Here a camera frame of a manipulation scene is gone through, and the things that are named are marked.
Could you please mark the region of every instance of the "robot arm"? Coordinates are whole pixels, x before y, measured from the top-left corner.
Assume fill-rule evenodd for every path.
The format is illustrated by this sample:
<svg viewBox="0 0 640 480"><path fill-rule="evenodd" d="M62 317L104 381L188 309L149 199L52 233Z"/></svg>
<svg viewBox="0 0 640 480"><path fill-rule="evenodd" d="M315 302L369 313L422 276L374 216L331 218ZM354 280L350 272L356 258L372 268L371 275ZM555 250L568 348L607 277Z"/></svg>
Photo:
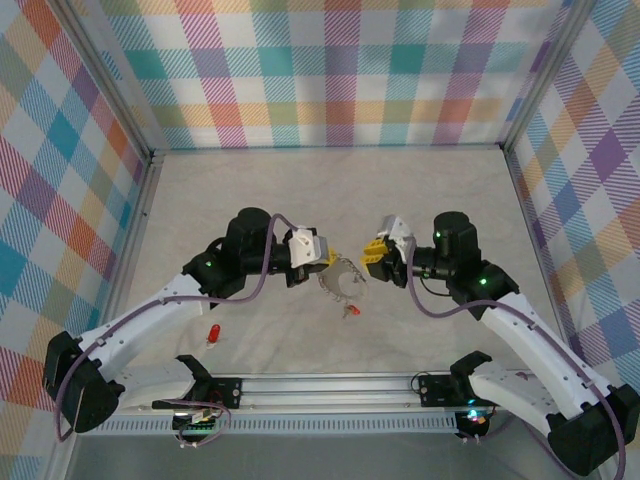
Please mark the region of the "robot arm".
<svg viewBox="0 0 640 480"><path fill-rule="evenodd" d="M62 413L74 431L86 432L104 422L121 399L127 405L154 399L159 392L163 395L155 399L167 398L169 392L175 395L171 398L187 395L189 400L198 401L204 400L199 397L209 390L221 390L191 356L178 357L170 365L145 375L132 375L125 367L162 333L202 315L205 303L209 303L210 308L218 305L208 299L219 301L241 291L247 275L262 274L265 261L267 273L283 274L287 287L305 282L310 273L320 272L329 265L326 239L319 237L315 229L305 227L290 229L282 243L272 238L268 259L265 259L272 224L272 217L263 210L240 211L229 222L225 237L196 255L181 274L145 302L106 325L83 333L78 339L67 332L51 339L43 382L54 400L76 360L81 355L86 357L70 375L62 399ZM121 325L114 331L113 327L119 322ZM179 380L167 385L167 379ZM229 400L225 405L235 402L233 398Z"/></svg>
<svg viewBox="0 0 640 480"><path fill-rule="evenodd" d="M477 231L465 214L438 215L435 246L415 247L411 259L414 241L406 222L388 216L377 238L365 247L362 263L374 278L405 288L413 260L412 276L445 281L458 305L485 301L473 303L469 312L507 342L534 374L525 380L474 352L451 367L452 390L460 399L487 400L511 411L547 436L560 460L582 475L618 450L611 420L594 389L612 407L625 443L633 440L638 394L629 385L614 388L556 336L504 270L482 259ZM498 300L501 308L495 308ZM591 382L585 384L572 364Z"/></svg>

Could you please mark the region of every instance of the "plaid fabric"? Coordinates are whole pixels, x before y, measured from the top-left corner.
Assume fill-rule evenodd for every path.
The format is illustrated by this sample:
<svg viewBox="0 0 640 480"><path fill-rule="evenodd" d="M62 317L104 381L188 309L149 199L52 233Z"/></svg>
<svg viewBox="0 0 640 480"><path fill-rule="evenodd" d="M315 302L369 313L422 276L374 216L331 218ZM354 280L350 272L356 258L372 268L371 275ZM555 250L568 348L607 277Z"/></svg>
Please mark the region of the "plaid fabric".
<svg viewBox="0 0 640 480"><path fill-rule="evenodd" d="M96 325L143 162L45 0L0 0L0 479L53 441L49 339Z"/></svg>
<svg viewBox="0 0 640 480"><path fill-rule="evenodd" d="M100 0L172 149L499 142L571 3Z"/></svg>
<svg viewBox="0 0 640 480"><path fill-rule="evenodd" d="M602 0L511 165L571 346L640 391L640 1Z"/></svg>

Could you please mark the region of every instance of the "white floor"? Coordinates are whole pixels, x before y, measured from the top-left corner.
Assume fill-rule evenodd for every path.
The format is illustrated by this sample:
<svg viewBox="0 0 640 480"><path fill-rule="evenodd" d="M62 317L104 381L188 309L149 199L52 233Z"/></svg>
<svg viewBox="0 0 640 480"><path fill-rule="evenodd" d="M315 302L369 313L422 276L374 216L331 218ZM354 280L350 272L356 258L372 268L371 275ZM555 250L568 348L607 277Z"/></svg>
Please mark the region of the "white floor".
<svg viewBox="0 0 640 480"><path fill-rule="evenodd" d="M402 216L418 244L429 245L433 218L461 210L478 229L484 257L519 283L557 331L498 150L309 149L166 157L128 305L161 288L224 235L229 220L247 206L317 227L331 247L357 264L384 215ZM279 227L279 239L284 232ZM255 279L247 283L249 291ZM357 305L362 314L343 320L341 305L315 278L287 289L284 278L270 277L254 302L216 308L163 337L135 362L191 353L219 373L410 372L448 369L481 350L508 368L522 367L515 353L470 314L432 320L416 310L407 290L375 280L368 285L367 298ZM454 306L448 299L422 298L436 311ZM214 323L222 327L221 339L205 351Z"/></svg>

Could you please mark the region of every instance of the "small metal part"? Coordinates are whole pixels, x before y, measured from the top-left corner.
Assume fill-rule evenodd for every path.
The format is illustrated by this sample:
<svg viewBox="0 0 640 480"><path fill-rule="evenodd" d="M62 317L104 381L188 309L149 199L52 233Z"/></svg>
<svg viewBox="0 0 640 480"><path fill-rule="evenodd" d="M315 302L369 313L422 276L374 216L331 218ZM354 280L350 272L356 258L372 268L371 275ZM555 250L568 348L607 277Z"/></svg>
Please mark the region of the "small metal part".
<svg viewBox="0 0 640 480"><path fill-rule="evenodd" d="M359 292L355 295L349 295L340 288L340 277L344 274L353 276L353 283L359 287ZM341 254L335 254L335 261L331 266L318 273L318 283L320 288L336 302L345 302L347 304L355 303L361 300L367 294L367 281L362 272L355 264Z"/></svg>

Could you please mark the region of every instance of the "red led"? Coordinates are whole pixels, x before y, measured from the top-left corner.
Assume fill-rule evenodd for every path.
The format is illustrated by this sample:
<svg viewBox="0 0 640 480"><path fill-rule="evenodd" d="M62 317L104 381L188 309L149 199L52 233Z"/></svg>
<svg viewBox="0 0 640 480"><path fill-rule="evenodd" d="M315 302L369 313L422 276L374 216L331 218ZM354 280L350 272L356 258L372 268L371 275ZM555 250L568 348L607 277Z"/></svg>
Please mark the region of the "red led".
<svg viewBox="0 0 640 480"><path fill-rule="evenodd" d="M218 341L220 336L220 325L217 323L209 330L209 336L207 337L207 343L214 344Z"/></svg>

